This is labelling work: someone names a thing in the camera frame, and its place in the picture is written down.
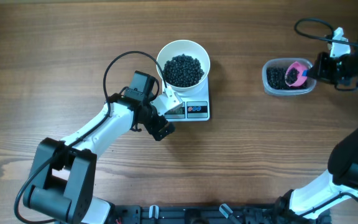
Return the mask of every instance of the white kitchen scale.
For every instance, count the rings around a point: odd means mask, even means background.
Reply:
[[[209,120],[210,105],[208,91],[208,77],[196,88],[188,91],[177,91],[183,104],[181,107],[170,110],[164,117],[171,122],[175,121],[207,121]]]

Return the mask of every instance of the bowl of black beans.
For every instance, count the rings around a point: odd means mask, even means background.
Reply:
[[[306,68],[310,69],[312,64],[310,61],[303,58],[278,58],[269,60],[262,69],[262,81],[264,83],[265,92],[273,96],[293,96],[311,92],[316,86],[317,81],[312,78],[307,78],[301,86],[288,86],[287,83],[295,82],[287,77],[285,73],[290,65],[298,62]],[[288,74],[293,73],[297,75],[296,71],[290,71]]]
[[[167,44],[158,54],[157,62],[163,68],[164,78],[175,91],[188,91],[201,86],[210,69],[205,49],[190,40],[176,40]]]

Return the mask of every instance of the plastic container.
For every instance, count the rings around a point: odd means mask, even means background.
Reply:
[[[189,87],[177,87],[174,85],[171,85],[167,83],[167,85],[170,85],[173,90],[177,92],[193,92],[195,89],[201,88],[204,85],[204,82],[206,81],[206,77],[208,76],[209,69],[211,67],[211,62],[209,61],[208,53],[205,51],[205,49],[196,42],[193,42],[191,40],[176,40],[173,42],[170,42],[167,44],[161,51],[158,53],[157,62],[161,65],[162,68],[164,68],[164,65],[167,61],[172,60],[173,57],[178,55],[188,55],[192,56],[193,58],[197,58],[200,61],[201,69],[204,71],[204,75],[201,77],[200,81]],[[162,74],[160,73],[160,70],[157,68],[157,72],[162,78]]]
[[[306,66],[308,69],[313,66],[309,60],[306,60],[304,58],[278,58],[266,62],[262,69],[262,81],[264,83],[265,93],[273,96],[295,96],[309,93],[315,88],[317,81],[312,78],[308,78],[306,80],[307,88],[305,88],[304,90],[276,90],[269,85],[269,83],[267,82],[266,74],[267,68],[278,67],[287,69],[294,62],[299,62],[302,65]]]

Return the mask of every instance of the pink scoop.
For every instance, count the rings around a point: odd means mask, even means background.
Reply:
[[[288,76],[288,73],[290,72],[291,69],[295,68],[296,70],[298,70],[298,79],[296,80],[295,83],[292,83],[292,84],[288,84],[287,83],[287,76]],[[294,62],[292,63],[292,65],[290,65],[290,67],[287,69],[287,72],[285,72],[285,83],[288,85],[288,86],[302,86],[302,84],[305,83],[306,79],[308,79],[308,77],[306,76],[303,76],[303,72],[305,70],[307,70],[308,68],[304,65],[302,65],[301,63],[299,62]]]

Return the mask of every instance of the wooden surface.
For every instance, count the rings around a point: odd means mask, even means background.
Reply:
[[[326,44],[296,35],[319,17],[358,36],[358,1],[145,1],[0,5],[0,223],[45,137],[75,132],[101,109],[102,76],[128,50],[155,57],[189,39],[211,58],[207,122],[177,123],[161,142],[121,136],[100,158],[94,194],[117,205],[272,203],[327,168],[335,144],[358,127],[358,92],[319,83],[308,95],[264,93],[261,69],[273,58],[315,60]],[[309,31],[327,34],[320,26]],[[128,56],[114,65],[108,92],[155,65]],[[21,207],[28,218],[43,216]],[[358,223],[358,205],[333,208],[334,223]]]

